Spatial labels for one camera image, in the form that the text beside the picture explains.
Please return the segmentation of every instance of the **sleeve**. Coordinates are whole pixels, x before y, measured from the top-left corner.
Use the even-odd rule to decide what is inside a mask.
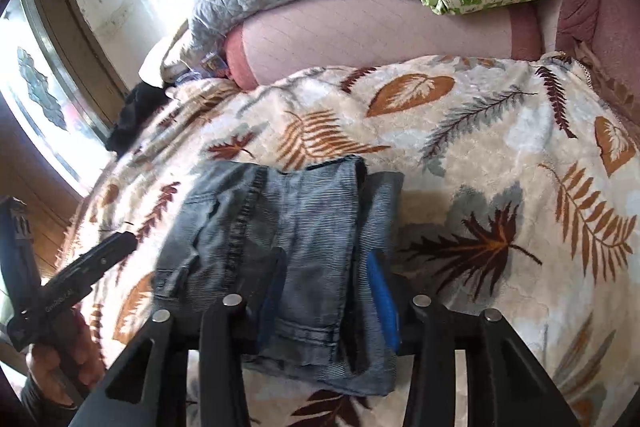
[[[20,400],[38,427],[67,427],[77,410],[46,399],[31,373],[20,393]]]

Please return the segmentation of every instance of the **metal bolt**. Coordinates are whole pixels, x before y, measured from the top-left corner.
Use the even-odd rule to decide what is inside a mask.
[[[502,320],[502,314],[495,308],[488,308],[484,311],[484,318],[489,322],[498,322]]]
[[[242,302],[242,296],[237,293],[229,293],[229,295],[225,295],[225,298],[222,299],[222,303],[225,306],[238,306]]]
[[[426,308],[431,304],[431,298],[428,295],[416,295],[414,297],[414,304],[418,306],[418,308]]]
[[[158,310],[156,313],[154,313],[154,316],[151,317],[151,320],[153,320],[153,322],[167,322],[167,320],[169,320],[169,317],[171,317],[171,313],[169,313],[169,310]]]

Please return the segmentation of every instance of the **black device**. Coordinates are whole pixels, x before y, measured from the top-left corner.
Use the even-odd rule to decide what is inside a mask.
[[[10,280],[15,310],[6,331],[17,347],[51,342],[49,335],[58,335],[53,342],[60,342],[65,333],[59,331],[59,317],[135,248],[135,238],[127,233],[108,238],[40,288],[33,259],[18,261],[17,256],[33,255],[28,224],[22,227],[24,205],[3,201],[0,212],[2,275]],[[189,349],[200,351],[202,427],[250,427],[242,357],[258,354],[273,331],[286,265],[286,253],[274,249],[260,266],[241,270],[229,292],[206,311],[156,310],[88,395],[71,427],[184,427]],[[386,343],[399,356],[414,355],[403,427],[454,425],[456,349],[466,353],[469,427],[578,427],[544,368],[498,310],[451,312],[428,295],[415,295],[380,252],[369,253],[367,271]],[[66,376],[70,385],[77,384],[72,371]],[[15,424],[26,427],[28,420],[18,413]],[[639,425],[636,393],[614,427]]]
[[[91,286],[116,263],[133,252],[138,242],[130,232],[114,233],[41,285],[31,241],[26,206],[6,197],[0,201],[0,279],[9,301],[0,309],[0,334],[21,351],[30,344],[54,347],[60,356],[66,393],[81,405],[89,390],[78,380],[78,365],[69,353],[78,323],[72,308],[89,295]]]

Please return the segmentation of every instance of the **human hand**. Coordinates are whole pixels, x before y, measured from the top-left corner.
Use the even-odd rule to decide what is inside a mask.
[[[105,367],[100,359],[100,348],[91,340],[89,326],[84,317],[78,311],[74,311],[74,314],[78,320],[78,339],[70,353],[79,365],[78,380],[89,389],[93,389],[104,376]],[[27,355],[27,365],[45,398],[60,405],[73,405],[54,373],[60,366],[60,357],[53,347],[33,344]]]

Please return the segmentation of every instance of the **gray jeans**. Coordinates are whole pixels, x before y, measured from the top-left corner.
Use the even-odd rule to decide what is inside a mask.
[[[274,333],[246,366],[351,394],[386,394],[396,359],[385,346],[366,254],[396,245],[399,172],[368,175],[346,156],[303,171],[211,161],[158,258],[154,309],[199,316],[241,269],[274,248],[287,277]]]

